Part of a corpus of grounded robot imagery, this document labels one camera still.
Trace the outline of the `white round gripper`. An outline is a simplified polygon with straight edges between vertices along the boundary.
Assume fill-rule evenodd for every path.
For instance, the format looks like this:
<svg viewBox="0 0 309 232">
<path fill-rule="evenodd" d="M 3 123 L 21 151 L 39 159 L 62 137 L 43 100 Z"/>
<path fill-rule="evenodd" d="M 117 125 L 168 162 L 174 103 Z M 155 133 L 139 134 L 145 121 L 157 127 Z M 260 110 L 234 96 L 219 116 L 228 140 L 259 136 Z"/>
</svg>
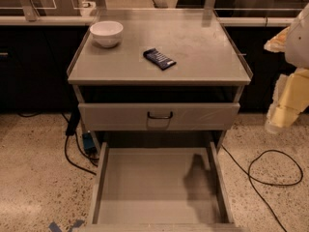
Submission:
<svg viewBox="0 0 309 232">
<path fill-rule="evenodd" d="M 286 61 L 297 67 L 290 75 L 281 74 L 275 84 L 265 129 L 277 134 L 291 126 L 309 106 L 309 4 L 290 27 L 268 40 L 264 49 L 285 51 Z"/>
</svg>

